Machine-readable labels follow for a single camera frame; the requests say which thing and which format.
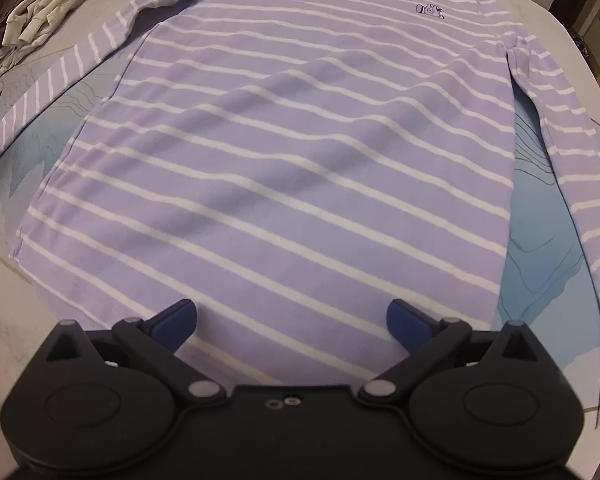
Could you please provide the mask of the purple white striped shirt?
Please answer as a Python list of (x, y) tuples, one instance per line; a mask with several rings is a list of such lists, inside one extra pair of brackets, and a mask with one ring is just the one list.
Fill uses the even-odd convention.
[(140, 37), (35, 193), (12, 258), (94, 325), (180, 299), (192, 360), (254, 382), (352, 382), (401, 356), (387, 304), (487, 328), (509, 240), (515, 94), (600, 305), (600, 138), (496, 0), (133, 0), (0, 121), (23, 127)]

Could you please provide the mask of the blue patterned table mat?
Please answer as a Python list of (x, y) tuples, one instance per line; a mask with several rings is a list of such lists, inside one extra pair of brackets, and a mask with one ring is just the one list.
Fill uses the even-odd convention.
[[(104, 97), (128, 55), (113, 55), (35, 119), (0, 161), (0, 255), (50, 167), (82, 118)], [(542, 145), (539, 118), (516, 99), (513, 220), (498, 313), (535, 330), (572, 328), (600, 336), (600, 309), (578, 234)]]

